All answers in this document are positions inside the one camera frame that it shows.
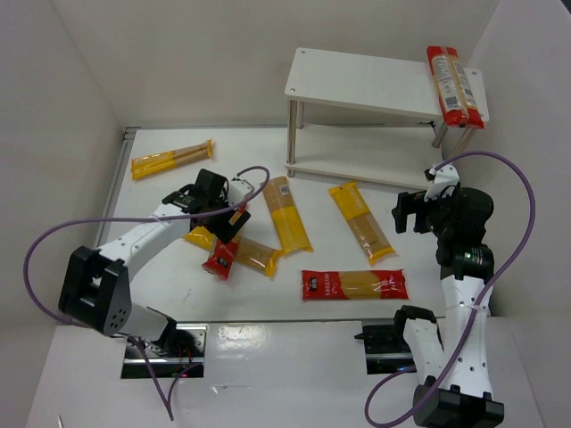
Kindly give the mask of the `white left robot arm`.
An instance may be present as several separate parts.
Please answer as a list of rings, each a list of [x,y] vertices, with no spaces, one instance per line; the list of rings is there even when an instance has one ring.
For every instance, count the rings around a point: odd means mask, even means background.
[[[131,300],[130,283],[157,254],[197,226],[223,242],[249,219],[240,204],[255,188],[235,177],[201,169],[194,183],[168,194],[146,222],[96,249],[81,246],[71,255],[59,310],[105,336],[123,333],[169,354],[189,345],[177,322]]]

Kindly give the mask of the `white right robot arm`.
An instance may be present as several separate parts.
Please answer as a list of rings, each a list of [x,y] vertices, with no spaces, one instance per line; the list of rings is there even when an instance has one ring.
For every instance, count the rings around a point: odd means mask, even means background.
[[[414,216],[415,232],[436,236],[446,305],[443,328],[428,309],[404,305],[394,317],[418,372],[413,420],[420,427],[496,427],[504,420],[504,405],[492,396],[485,344],[491,295],[485,286],[494,256],[483,238],[493,209],[487,193],[449,185],[432,198],[400,193],[392,210],[397,233]]]

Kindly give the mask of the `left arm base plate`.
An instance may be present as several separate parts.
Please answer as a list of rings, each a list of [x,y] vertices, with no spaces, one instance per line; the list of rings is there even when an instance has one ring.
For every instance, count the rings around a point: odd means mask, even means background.
[[[143,340],[143,350],[128,342],[123,357],[122,379],[150,379],[145,358],[158,379],[202,378],[208,326],[206,324],[182,324],[178,326],[178,338],[165,350],[153,342]]]

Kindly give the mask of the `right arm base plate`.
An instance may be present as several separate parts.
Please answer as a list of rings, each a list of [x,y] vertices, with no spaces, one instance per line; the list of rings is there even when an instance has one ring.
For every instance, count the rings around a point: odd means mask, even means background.
[[[363,344],[368,375],[389,375],[416,368],[410,347],[393,324],[364,323],[354,339]]]

